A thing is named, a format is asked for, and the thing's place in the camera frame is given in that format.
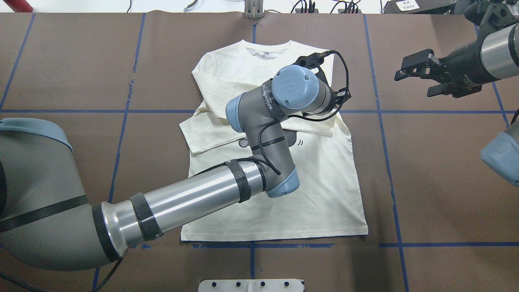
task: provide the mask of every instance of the white t-shirt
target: white t-shirt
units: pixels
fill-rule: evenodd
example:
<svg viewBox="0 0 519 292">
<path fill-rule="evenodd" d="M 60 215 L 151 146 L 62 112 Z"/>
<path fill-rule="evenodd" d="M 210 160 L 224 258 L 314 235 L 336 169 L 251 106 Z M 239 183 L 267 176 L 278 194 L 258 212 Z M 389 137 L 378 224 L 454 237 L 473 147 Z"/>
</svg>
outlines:
<svg viewBox="0 0 519 292">
<path fill-rule="evenodd" d="M 189 175 L 223 161 L 252 155 L 240 146 L 244 133 L 232 130 L 225 107 L 233 97 L 261 85 L 299 56 L 325 49 L 294 41 L 264 46 L 240 41 L 205 54 L 193 76 L 204 101 L 180 124 L 190 150 Z M 329 82 L 333 59 L 321 66 Z M 290 147 L 301 186 L 280 198 L 265 193 L 183 226 L 185 241 L 258 241 L 367 234 L 367 224 L 353 162 L 351 135 L 337 116 L 325 122 L 291 118 L 281 123 L 295 130 Z"/>
</svg>

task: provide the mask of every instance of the blue joint cap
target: blue joint cap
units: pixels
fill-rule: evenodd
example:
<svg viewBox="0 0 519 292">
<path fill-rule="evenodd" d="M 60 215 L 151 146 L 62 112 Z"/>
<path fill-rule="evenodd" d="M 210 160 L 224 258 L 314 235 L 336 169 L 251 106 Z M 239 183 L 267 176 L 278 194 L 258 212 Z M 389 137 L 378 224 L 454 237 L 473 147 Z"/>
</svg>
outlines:
<svg viewBox="0 0 519 292">
<path fill-rule="evenodd" d="M 297 171 L 294 167 L 294 170 L 287 178 L 285 178 L 285 180 L 267 191 L 267 196 L 271 198 L 281 197 L 286 194 L 290 194 L 291 192 L 297 190 L 297 188 L 299 188 L 299 177 L 297 176 Z"/>
<path fill-rule="evenodd" d="M 27 132 L 49 137 L 65 144 L 72 151 L 72 146 L 66 139 L 63 129 L 55 123 L 46 120 L 28 117 L 5 118 L 0 120 L 0 131 Z"/>
<path fill-rule="evenodd" d="M 238 118 L 238 106 L 240 106 L 240 99 L 242 96 L 243 94 L 240 94 L 237 97 L 231 99 L 225 107 L 225 115 L 227 116 L 227 120 L 229 121 L 229 124 L 233 130 L 238 133 L 245 132 L 241 128 L 240 120 Z"/>
<path fill-rule="evenodd" d="M 519 144 L 501 132 L 481 150 L 481 159 L 509 183 L 519 187 Z"/>
<path fill-rule="evenodd" d="M 319 79 L 309 69 L 288 65 L 272 79 L 272 95 L 282 107 L 301 110 L 309 106 L 319 94 Z"/>
</svg>

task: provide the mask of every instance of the black velcro strap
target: black velcro strap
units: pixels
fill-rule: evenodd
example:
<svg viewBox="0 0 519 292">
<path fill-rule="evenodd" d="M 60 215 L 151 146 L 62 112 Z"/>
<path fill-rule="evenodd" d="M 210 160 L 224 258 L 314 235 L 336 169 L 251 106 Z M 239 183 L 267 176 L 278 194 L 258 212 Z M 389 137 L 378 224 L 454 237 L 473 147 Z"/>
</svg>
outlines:
<svg viewBox="0 0 519 292">
<path fill-rule="evenodd" d="M 512 30 L 510 30 L 510 34 L 508 35 L 508 50 L 510 50 L 510 56 L 517 67 L 519 67 L 519 57 L 517 56 L 517 51 L 515 50 L 515 30 L 519 25 L 515 25 Z"/>
<path fill-rule="evenodd" d="M 276 138 L 274 140 L 270 140 L 270 141 L 267 141 L 267 142 L 264 142 L 264 143 L 261 143 L 261 146 L 263 147 L 266 147 L 266 146 L 269 146 L 269 145 L 272 145 L 272 144 L 276 144 L 277 142 L 281 142 L 285 139 L 285 136 L 282 136 L 282 137 L 279 137 L 279 138 Z M 254 150 L 258 150 L 260 148 L 260 145 L 256 145 L 256 146 L 253 146 L 251 147 L 251 150 L 254 151 Z"/>
<path fill-rule="evenodd" d="M 104 254 L 110 261 L 118 260 L 120 257 L 108 235 L 101 204 L 92 206 L 92 217 L 94 219 L 95 231 L 97 231 L 99 243 L 101 243 Z"/>
<path fill-rule="evenodd" d="M 47 218 L 54 214 L 61 213 L 85 204 L 88 204 L 88 200 L 87 197 L 83 195 L 56 204 L 52 204 L 34 211 L 30 211 L 25 214 L 18 215 L 16 217 L 12 217 L 10 219 L 0 222 L 0 232 L 8 231 L 16 227 L 32 223 L 39 219 Z"/>
<path fill-rule="evenodd" d="M 137 217 L 137 223 L 139 223 L 139 228 L 141 229 L 144 240 L 155 240 L 163 236 L 164 234 L 160 230 L 155 215 L 153 215 L 144 195 L 138 193 L 137 195 L 130 197 L 130 201 L 133 205 L 133 211 Z"/>
<path fill-rule="evenodd" d="M 271 80 L 268 80 L 262 85 L 263 102 L 265 103 L 265 107 L 267 108 L 268 113 L 274 118 L 276 122 L 280 123 L 285 117 L 285 113 L 281 111 L 278 102 L 274 99 L 274 95 L 272 95 L 272 90 L 270 89 Z"/>
<path fill-rule="evenodd" d="M 240 191 L 240 201 L 239 203 L 243 203 L 251 198 L 251 186 L 247 181 L 247 176 L 245 176 L 245 171 L 241 168 L 240 164 L 235 160 L 229 160 L 225 162 L 225 165 L 230 169 L 230 171 L 234 175 L 234 179 L 238 184 L 238 190 Z"/>
</svg>

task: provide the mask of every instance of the red object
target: red object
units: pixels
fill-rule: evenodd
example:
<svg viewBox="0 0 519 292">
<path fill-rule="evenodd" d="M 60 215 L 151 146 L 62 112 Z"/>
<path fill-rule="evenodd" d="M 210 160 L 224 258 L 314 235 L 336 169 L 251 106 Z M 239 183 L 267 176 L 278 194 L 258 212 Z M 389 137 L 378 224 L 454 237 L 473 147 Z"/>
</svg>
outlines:
<svg viewBox="0 0 519 292">
<path fill-rule="evenodd" d="M 14 12 L 32 12 L 31 4 L 25 0 L 4 0 Z"/>
</svg>

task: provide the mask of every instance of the black cable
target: black cable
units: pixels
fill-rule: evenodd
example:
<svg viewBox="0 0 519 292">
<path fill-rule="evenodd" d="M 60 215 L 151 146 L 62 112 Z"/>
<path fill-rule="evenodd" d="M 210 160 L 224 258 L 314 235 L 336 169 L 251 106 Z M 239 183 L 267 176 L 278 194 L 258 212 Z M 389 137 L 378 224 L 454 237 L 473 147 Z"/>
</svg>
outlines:
<svg viewBox="0 0 519 292">
<path fill-rule="evenodd" d="M 104 280 L 101 283 L 99 283 L 99 285 L 94 290 L 92 290 L 91 292 L 98 292 L 99 290 L 101 290 L 101 288 L 104 286 L 104 284 L 106 284 L 106 282 L 108 282 L 108 280 L 110 280 L 110 278 L 115 273 L 115 271 L 117 270 L 117 268 L 119 267 L 121 262 L 122 262 L 122 258 L 120 258 L 117 261 L 117 263 L 115 263 L 115 266 L 110 270 L 110 273 L 108 273 L 108 275 L 106 275 Z"/>
<path fill-rule="evenodd" d="M 515 121 L 517 120 L 517 117 L 519 116 L 519 109 L 515 112 L 513 118 L 512 118 L 512 121 L 510 122 L 510 125 L 512 125 L 513 123 L 515 123 Z"/>
<path fill-rule="evenodd" d="M 110 280 L 110 278 L 112 277 L 112 275 L 115 273 L 115 271 L 117 270 L 117 268 L 119 267 L 119 265 L 121 264 L 122 262 L 122 258 L 120 258 L 117 263 L 115 264 L 115 266 L 112 268 L 112 270 L 110 271 L 110 273 L 108 273 L 108 275 L 106 275 L 106 277 L 104 278 L 104 280 L 94 289 L 92 290 L 91 292 L 98 292 L 103 286 L 104 284 L 106 284 L 106 282 L 108 282 L 108 280 Z M 41 289 L 41 288 L 38 288 L 34 285 L 31 285 L 23 280 L 20 280 L 18 278 L 15 278 L 13 276 L 10 276 L 2 271 L 0 271 L 0 277 L 15 284 L 15 285 L 18 285 L 19 287 L 22 287 L 26 290 L 29 290 L 29 291 L 32 291 L 32 292 L 50 292 L 49 290 L 45 290 L 45 289 Z"/>
<path fill-rule="evenodd" d="M 346 1 L 337 1 L 337 3 L 335 3 L 335 5 L 333 6 L 332 11 L 330 11 L 330 14 L 333 13 L 333 10 L 335 9 L 335 7 L 337 7 L 337 5 L 339 5 L 339 3 L 344 3 L 344 9 L 346 10 Z"/>
<path fill-rule="evenodd" d="M 355 10 L 355 13 L 359 13 L 359 2 L 362 1 L 362 0 L 358 0 L 357 2 L 355 2 L 355 6 L 357 7 L 357 9 Z"/>
<path fill-rule="evenodd" d="M 345 92 L 345 95 L 341 99 L 340 104 L 338 105 L 338 107 L 335 110 L 335 112 L 333 112 L 331 115 L 329 115 L 329 116 L 327 116 L 325 118 L 316 119 L 316 118 L 309 118 L 309 117 L 300 116 L 300 115 L 289 115 L 288 117 L 297 117 L 297 118 L 303 119 L 305 121 L 311 121 L 311 122 L 326 121 L 329 118 L 331 118 L 332 116 L 334 116 L 336 113 L 338 113 L 340 111 L 341 107 L 343 106 L 343 104 L 351 97 L 351 96 L 349 96 L 349 93 L 350 93 L 350 90 L 349 90 L 349 88 L 350 88 L 349 71 L 348 71 L 348 66 L 346 65 L 346 62 L 344 61 L 344 58 L 342 57 L 342 55 L 339 52 L 337 52 L 335 50 L 329 50 L 329 51 L 326 51 L 325 53 L 328 54 L 328 55 L 331 55 L 331 54 L 338 55 L 339 58 L 340 58 L 340 61 L 343 63 L 344 70 L 346 71 L 346 87 L 339 90 L 339 91 L 344 91 Z"/>
<path fill-rule="evenodd" d="M 277 124 L 278 122 L 277 121 L 272 121 L 268 124 L 265 125 L 265 127 L 263 127 L 263 129 L 261 129 L 261 131 L 259 131 L 259 134 L 258 134 L 258 143 L 259 143 L 259 150 L 261 151 L 261 155 L 263 156 L 263 158 L 265 159 L 265 161 L 267 162 L 267 165 L 272 168 L 272 170 L 277 174 L 277 175 L 280 175 L 281 172 L 274 166 L 274 164 L 272 164 L 272 162 L 270 162 L 270 160 L 268 159 L 267 157 L 267 153 L 265 153 L 265 150 L 263 149 L 263 145 L 262 145 L 262 142 L 261 142 L 261 135 L 263 134 L 263 132 L 270 126 L 272 125 L 275 125 Z"/>
<path fill-rule="evenodd" d="M 335 9 L 335 7 L 337 7 L 337 5 L 339 5 L 339 3 L 344 3 L 344 11 L 342 13 L 347 13 L 347 11 L 349 11 L 350 8 L 355 9 L 355 7 L 357 6 L 356 3 L 354 3 L 353 1 L 351 1 L 351 2 L 337 1 L 337 3 L 335 3 L 335 5 L 333 6 L 332 11 L 330 11 L 330 14 L 333 13 L 333 10 Z"/>
<path fill-rule="evenodd" d="M 268 163 L 265 161 L 265 160 L 261 160 L 259 158 L 256 158 L 256 157 L 245 157 L 245 158 L 238 158 L 236 159 L 236 161 L 251 161 L 251 162 L 257 162 L 257 163 L 262 163 L 262 164 L 265 164 L 266 166 L 270 167 L 270 165 L 268 165 Z M 214 166 L 211 166 L 209 167 L 208 169 L 205 169 L 205 170 L 202 170 L 201 172 L 195 174 L 195 176 L 197 175 L 200 175 L 200 174 L 203 174 L 204 172 L 208 172 L 210 170 L 213 170 L 215 168 L 219 168 L 221 166 L 224 166 L 225 163 L 220 163 L 220 164 L 217 164 L 217 165 L 214 165 Z"/>
<path fill-rule="evenodd" d="M 295 4 L 294 4 L 294 7 L 292 7 L 292 10 L 290 10 L 290 13 L 293 13 L 294 10 L 295 10 L 295 7 L 297 6 L 297 4 L 301 3 L 301 12 L 303 12 L 303 2 L 306 3 L 306 0 L 299 0 L 297 1 Z"/>
</svg>

